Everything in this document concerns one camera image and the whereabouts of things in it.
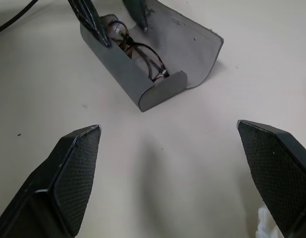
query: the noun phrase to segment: eyeglasses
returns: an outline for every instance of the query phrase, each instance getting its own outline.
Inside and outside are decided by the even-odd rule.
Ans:
[[[127,26],[119,21],[114,15],[106,17],[107,35],[124,51],[124,53],[133,60],[138,60],[138,65],[146,65],[148,69],[148,77],[152,82],[156,82],[159,78],[169,77],[169,73],[165,67],[161,57],[150,46],[135,42],[130,37]]]

